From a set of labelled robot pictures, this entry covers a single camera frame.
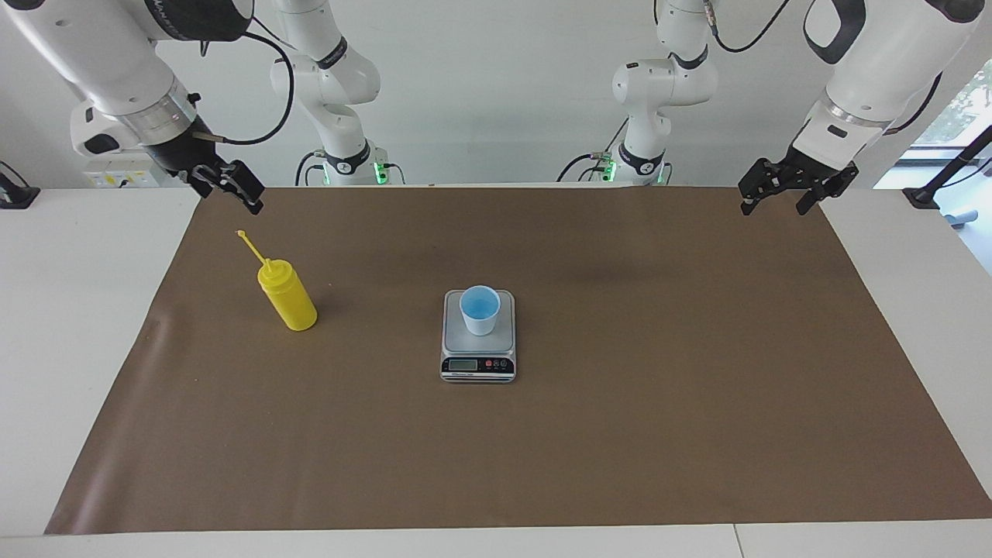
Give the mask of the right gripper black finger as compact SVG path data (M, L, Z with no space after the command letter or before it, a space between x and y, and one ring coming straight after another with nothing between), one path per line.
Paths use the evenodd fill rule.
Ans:
M213 191L234 195L233 183L228 177L229 172L233 172L233 164L226 162L198 164L189 170L189 187L194 188L202 198L208 198Z
M220 190L234 195L251 215L262 212L261 197L265 187L243 161L235 160L220 166Z

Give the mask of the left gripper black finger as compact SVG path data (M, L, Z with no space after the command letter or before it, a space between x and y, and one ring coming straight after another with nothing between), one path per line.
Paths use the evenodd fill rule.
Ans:
M755 211L759 202L784 191L801 188L801 169L785 163L758 159L738 181L742 215Z
M828 179L814 179L811 186L796 204L798 215L807 215L815 205L826 198L838 198L858 176L856 164L849 164L838 174Z

